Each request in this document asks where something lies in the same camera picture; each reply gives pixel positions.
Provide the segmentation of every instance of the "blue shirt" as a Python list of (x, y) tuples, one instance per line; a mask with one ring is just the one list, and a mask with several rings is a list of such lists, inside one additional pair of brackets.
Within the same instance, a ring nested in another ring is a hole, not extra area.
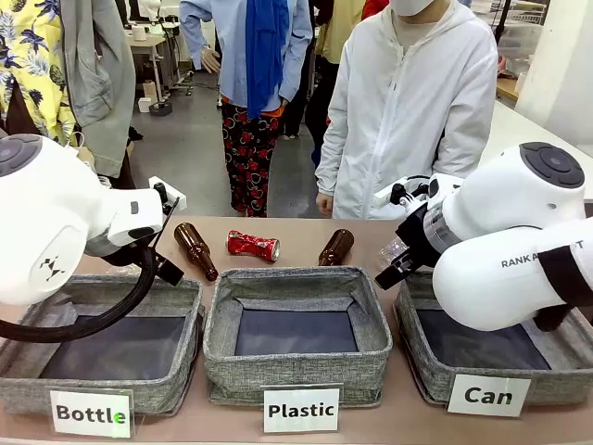
[[(290, 23), (282, 49), (283, 81), (271, 95), (263, 111), (274, 111), (282, 99), (293, 100), (300, 85), (300, 72), (307, 46), (313, 37), (308, 0), (287, 0)], [(201, 21), (214, 19), (221, 43), (221, 94), (233, 105), (247, 108), (246, 76), (246, 5), (247, 0), (182, 0), (180, 16), (183, 35), (197, 69), (202, 68), (202, 49), (208, 46)]]

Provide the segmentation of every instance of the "face mask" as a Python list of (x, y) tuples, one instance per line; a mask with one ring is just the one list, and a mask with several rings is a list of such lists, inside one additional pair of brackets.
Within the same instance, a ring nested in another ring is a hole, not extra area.
[(399, 16), (415, 16), (435, 0), (389, 0), (391, 8)]

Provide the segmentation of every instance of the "white pillar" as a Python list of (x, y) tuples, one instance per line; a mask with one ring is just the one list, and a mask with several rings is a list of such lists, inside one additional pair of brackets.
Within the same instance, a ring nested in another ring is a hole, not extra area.
[(572, 145), (593, 145), (593, 0), (551, 0), (516, 111)]

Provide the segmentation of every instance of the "yellow floral shirt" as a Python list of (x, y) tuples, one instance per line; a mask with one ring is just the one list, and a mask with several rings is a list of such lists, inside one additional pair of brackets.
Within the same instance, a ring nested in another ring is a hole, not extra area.
[(14, 82), (39, 133), (65, 145), (76, 120), (62, 75), (59, 0), (0, 0), (0, 119)]

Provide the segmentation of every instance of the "patterned pants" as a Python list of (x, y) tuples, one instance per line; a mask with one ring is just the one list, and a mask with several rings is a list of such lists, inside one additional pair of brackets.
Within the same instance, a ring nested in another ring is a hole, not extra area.
[(280, 118), (249, 119), (245, 108), (222, 105), (222, 138), (231, 182), (231, 206), (247, 216), (265, 218), (271, 154)]

